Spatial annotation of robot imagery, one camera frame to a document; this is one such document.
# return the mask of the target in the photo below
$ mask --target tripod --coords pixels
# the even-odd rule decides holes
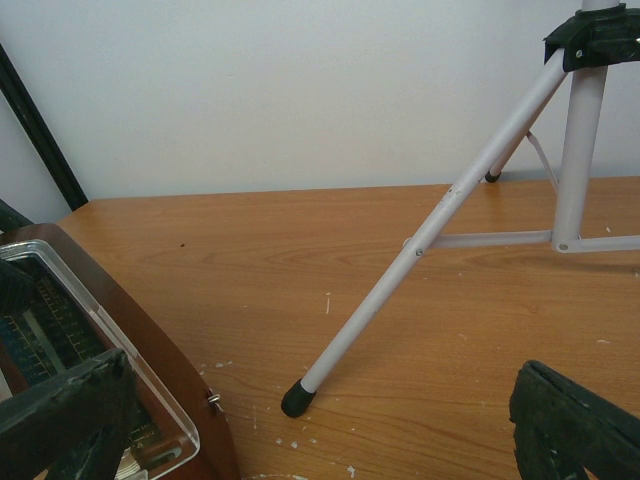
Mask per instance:
[[[405,242],[396,259],[307,374],[285,394],[282,410],[286,415],[298,417],[306,411],[324,379],[429,248],[551,242],[559,253],[640,249],[640,235],[580,237],[607,67],[640,60],[640,9],[627,9],[619,0],[583,0],[581,10],[547,37],[545,50],[544,68],[511,114],[413,237]],[[573,80],[559,182],[541,155],[557,187],[553,230],[441,235],[444,226],[483,178],[489,182],[498,180],[511,155],[522,139],[531,135],[531,126],[569,72],[573,72]]]

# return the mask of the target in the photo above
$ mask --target tripod foot cap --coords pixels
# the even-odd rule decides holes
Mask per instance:
[[[313,397],[316,396],[316,392],[309,393],[300,383],[302,379],[298,380],[293,387],[289,389],[287,393],[282,397],[282,403],[280,408],[286,416],[291,418],[297,418],[307,411]]]
[[[498,175],[491,175],[491,172],[487,172],[487,174],[484,176],[484,179],[489,183],[496,183],[501,174],[502,172],[500,172]]]

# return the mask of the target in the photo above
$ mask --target wood grain surface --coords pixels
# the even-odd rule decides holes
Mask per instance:
[[[97,200],[60,225],[222,394],[243,478],[517,479],[526,360],[640,414],[640,252],[431,250],[308,414],[279,409],[447,188]],[[583,235],[640,234],[638,194],[593,180]],[[549,229],[554,205],[481,184],[446,231]]]

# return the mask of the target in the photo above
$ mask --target horizontal support bar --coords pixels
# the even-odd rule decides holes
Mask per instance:
[[[620,252],[640,250],[640,235],[624,237],[581,238],[558,245],[560,253]]]
[[[531,232],[462,233],[439,235],[433,242],[434,248],[468,248],[504,245],[527,245],[551,241],[551,230]]]

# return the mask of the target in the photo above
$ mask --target wooden table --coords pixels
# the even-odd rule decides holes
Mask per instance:
[[[308,415],[279,408],[446,188],[96,200],[60,225],[222,394],[244,478],[516,479],[526,360],[640,414],[640,252],[430,251]],[[594,180],[584,235],[640,233],[639,193]],[[554,205],[482,184],[447,232],[548,229]]]

